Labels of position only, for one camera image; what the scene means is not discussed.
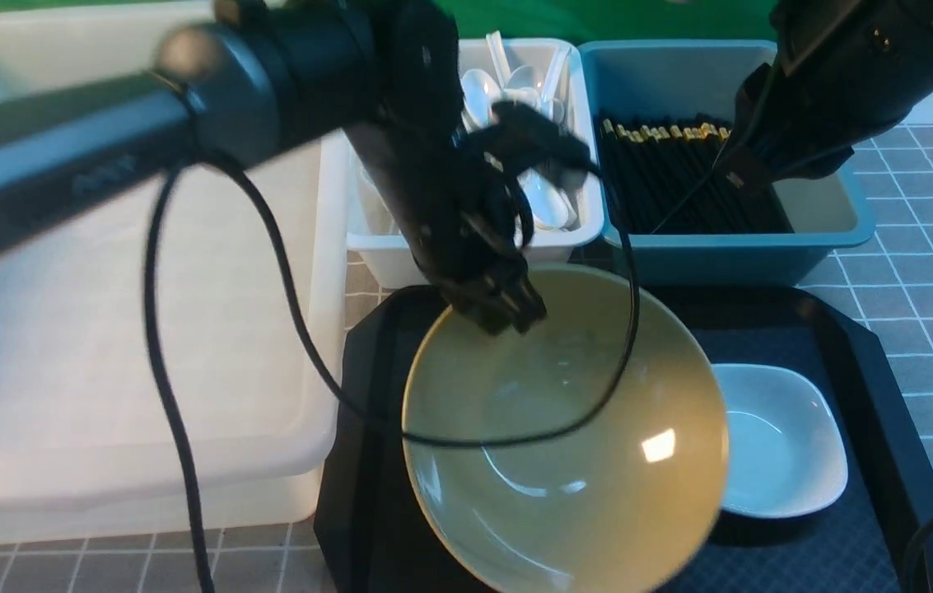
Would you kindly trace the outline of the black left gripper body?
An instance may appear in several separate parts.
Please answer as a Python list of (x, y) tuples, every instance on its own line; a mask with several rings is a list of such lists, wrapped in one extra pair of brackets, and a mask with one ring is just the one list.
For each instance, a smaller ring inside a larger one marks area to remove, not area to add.
[(377, 106), (347, 135), (424, 277), (447, 292), (523, 292), (531, 214), (516, 176), (579, 184), (590, 147), (529, 106), (497, 102), (497, 121), (461, 121), (458, 26), (432, 1), (349, 1), (371, 27)]

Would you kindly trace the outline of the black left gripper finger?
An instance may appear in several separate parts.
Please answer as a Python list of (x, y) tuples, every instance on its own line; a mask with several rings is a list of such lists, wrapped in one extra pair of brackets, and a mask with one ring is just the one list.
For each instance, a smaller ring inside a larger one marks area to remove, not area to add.
[(496, 264), (471, 280), (443, 281), (442, 296), (456, 314), (490, 335), (508, 328), (526, 334), (548, 318), (548, 308), (529, 280), (526, 264)]

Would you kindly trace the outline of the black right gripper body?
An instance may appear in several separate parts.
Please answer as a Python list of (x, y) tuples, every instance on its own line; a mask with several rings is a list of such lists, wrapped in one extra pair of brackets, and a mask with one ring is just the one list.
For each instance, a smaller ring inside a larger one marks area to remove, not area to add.
[(854, 154), (836, 131), (804, 106), (779, 63), (761, 63), (735, 94), (732, 130), (714, 176), (739, 192), (760, 192), (782, 180), (824, 179)]

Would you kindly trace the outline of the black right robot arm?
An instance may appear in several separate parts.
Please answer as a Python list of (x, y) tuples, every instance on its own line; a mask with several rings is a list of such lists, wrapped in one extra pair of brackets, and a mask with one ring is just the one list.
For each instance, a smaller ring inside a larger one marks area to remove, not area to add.
[(715, 164), (737, 190), (824, 179), (933, 93), (933, 1), (778, 1), (770, 22)]

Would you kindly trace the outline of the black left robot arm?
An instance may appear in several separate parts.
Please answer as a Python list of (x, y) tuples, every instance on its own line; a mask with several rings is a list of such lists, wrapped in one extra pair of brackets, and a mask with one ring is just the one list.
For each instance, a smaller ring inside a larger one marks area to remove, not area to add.
[(0, 102), (0, 255), (176, 166), (267, 164), (350, 140), (424, 278), (488, 333), (545, 315), (516, 183), (576, 190), (590, 147), (527, 105), (462, 123), (458, 26), (432, 1), (217, 1), (152, 68)]

